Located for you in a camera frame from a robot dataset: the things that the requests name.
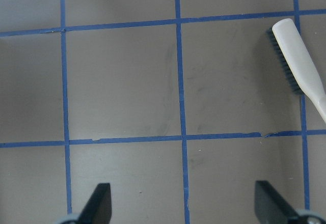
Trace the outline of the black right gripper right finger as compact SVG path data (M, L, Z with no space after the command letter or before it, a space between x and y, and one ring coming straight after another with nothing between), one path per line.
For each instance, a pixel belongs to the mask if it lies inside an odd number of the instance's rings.
M255 182L254 211L259 223L303 223L299 214L268 181Z

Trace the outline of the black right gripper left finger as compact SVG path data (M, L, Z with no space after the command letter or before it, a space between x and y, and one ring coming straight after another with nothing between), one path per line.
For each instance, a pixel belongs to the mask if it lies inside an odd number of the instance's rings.
M112 217L111 186L99 183L79 215L76 223L108 224Z

